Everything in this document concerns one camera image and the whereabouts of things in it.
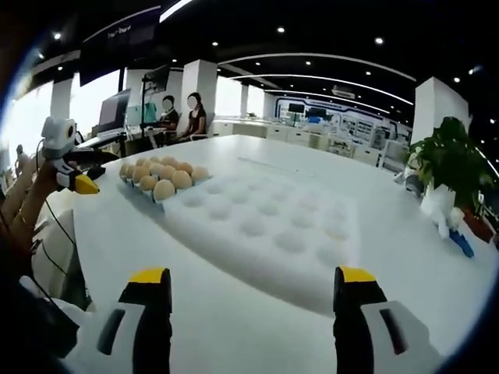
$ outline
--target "white pot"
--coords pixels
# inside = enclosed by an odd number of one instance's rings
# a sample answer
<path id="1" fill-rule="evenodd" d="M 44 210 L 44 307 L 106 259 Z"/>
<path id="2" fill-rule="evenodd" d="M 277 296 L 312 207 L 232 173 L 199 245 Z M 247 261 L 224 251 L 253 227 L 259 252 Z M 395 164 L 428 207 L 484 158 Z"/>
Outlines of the white pot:
<path id="1" fill-rule="evenodd" d="M 421 202 L 421 211 L 437 224 L 438 232 L 442 238 L 448 238 L 449 227 L 448 220 L 454 207 L 455 192 L 451 191 L 446 185 L 439 185 L 434 189 L 431 182 L 424 193 Z"/>

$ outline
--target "window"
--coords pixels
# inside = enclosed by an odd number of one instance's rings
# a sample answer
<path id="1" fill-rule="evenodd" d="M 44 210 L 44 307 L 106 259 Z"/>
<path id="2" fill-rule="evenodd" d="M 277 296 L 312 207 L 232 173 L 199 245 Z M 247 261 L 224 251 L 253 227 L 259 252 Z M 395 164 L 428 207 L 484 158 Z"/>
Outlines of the window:
<path id="1" fill-rule="evenodd" d="M 41 130 L 50 115 L 53 82 L 39 86 L 12 102 L 2 126 L 2 144 L 9 148 L 9 164 L 16 162 L 16 148 L 23 145 L 24 152 L 34 155 L 41 140 Z"/>
<path id="2" fill-rule="evenodd" d="M 254 113 L 258 118 L 264 117 L 265 91 L 255 86 L 248 87 L 248 113 Z"/>
<path id="3" fill-rule="evenodd" d="M 69 117 L 86 139 L 92 127 L 99 124 L 102 101 L 118 93 L 119 70 L 80 87 L 80 74 L 75 74 L 71 85 Z"/>
<path id="4" fill-rule="evenodd" d="M 233 79 L 219 76 L 217 79 L 217 95 L 215 97 L 215 114 L 241 115 L 241 83 Z"/>

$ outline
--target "white egg tray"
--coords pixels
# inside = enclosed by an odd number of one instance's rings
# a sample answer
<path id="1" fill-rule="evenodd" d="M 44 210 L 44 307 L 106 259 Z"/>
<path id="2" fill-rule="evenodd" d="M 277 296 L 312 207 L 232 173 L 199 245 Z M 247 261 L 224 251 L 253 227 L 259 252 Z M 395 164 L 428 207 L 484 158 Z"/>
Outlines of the white egg tray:
<path id="1" fill-rule="evenodd" d="M 334 269 L 359 264 L 355 201 L 312 178 L 216 176 L 165 200 L 163 210 L 130 201 L 220 270 L 326 316 L 334 315 Z"/>

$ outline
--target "potted plant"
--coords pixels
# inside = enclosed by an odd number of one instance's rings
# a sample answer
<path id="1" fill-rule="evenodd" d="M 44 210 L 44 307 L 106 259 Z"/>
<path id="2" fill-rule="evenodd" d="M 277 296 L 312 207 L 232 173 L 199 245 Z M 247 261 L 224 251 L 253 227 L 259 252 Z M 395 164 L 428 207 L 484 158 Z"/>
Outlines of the potted plant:
<path id="1" fill-rule="evenodd" d="M 463 212 L 480 213 L 480 189 L 493 183 L 486 161 L 454 117 L 445 117 L 432 136 L 411 145 L 405 163 L 416 169 L 425 187 L 421 210 L 438 224 L 442 237 Z"/>

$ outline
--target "ceiling light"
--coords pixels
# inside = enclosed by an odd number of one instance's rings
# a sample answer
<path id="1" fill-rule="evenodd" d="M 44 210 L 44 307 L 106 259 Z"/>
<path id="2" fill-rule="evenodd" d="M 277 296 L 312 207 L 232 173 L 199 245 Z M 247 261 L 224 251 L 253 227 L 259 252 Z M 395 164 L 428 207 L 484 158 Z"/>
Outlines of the ceiling light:
<path id="1" fill-rule="evenodd" d="M 159 23 L 165 21 L 167 18 L 171 17 L 173 13 L 178 12 L 181 8 L 189 4 L 192 0 L 180 0 L 174 6 L 166 9 L 159 17 Z"/>
<path id="2" fill-rule="evenodd" d="M 349 103 L 353 104 L 359 104 L 364 107 L 368 107 L 371 109 L 374 109 L 375 111 L 381 111 L 383 113 L 390 114 L 389 111 L 385 111 L 384 109 L 374 107 L 372 105 L 364 104 L 359 101 L 354 101 L 354 100 L 349 100 L 349 99 L 344 99 L 343 97 L 336 97 L 336 96 L 330 96 L 330 95 L 323 95 L 322 93 L 312 93 L 312 92 L 301 92 L 301 91 L 290 91 L 290 90 L 267 90 L 266 92 L 276 92 L 276 93 L 284 93 L 286 92 L 287 94 L 298 94 L 298 95 L 310 95 L 310 96 L 319 96 L 319 97 L 326 97 L 327 99 L 334 99 L 334 100 L 340 100 L 340 101 L 347 101 Z"/>
<path id="3" fill-rule="evenodd" d="M 379 90 L 379 89 L 371 87 L 371 86 L 366 86 L 366 85 L 363 85 L 363 84 L 360 84 L 360 83 L 350 82 L 348 80 L 335 79 L 335 78 L 327 78 L 325 76 L 306 76 L 306 75 L 302 75 L 302 74 L 251 74 L 251 75 L 248 75 L 248 76 L 233 76 L 230 79 L 265 78 L 265 77 L 276 77 L 276 76 L 279 76 L 279 77 L 292 77 L 292 78 L 307 78 L 307 79 L 322 79 L 322 80 L 328 80 L 330 82 L 338 82 L 338 83 L 350 84 L 352 86 L 367 88 L 368 90 L 372 90 L 372 91 L 379 92 L 380 94 L 388 95 L 390 97 L 393 97 L 394 99 L 403 101 L 404 103 L 409 104 L 409 105 L 414 105 L 414 103 L 412 103 L 412 102 L 410 102 L 410 101 L 408 101 L 406 99 L 402 99 L 401 97 L 398 97 L 398 96 L 396 96 L 396 95 L 394 95 L 392 93 L 389 93 L 389 92 L 386 92 L 386 91 L 383 91 L 383 90 Z"/>

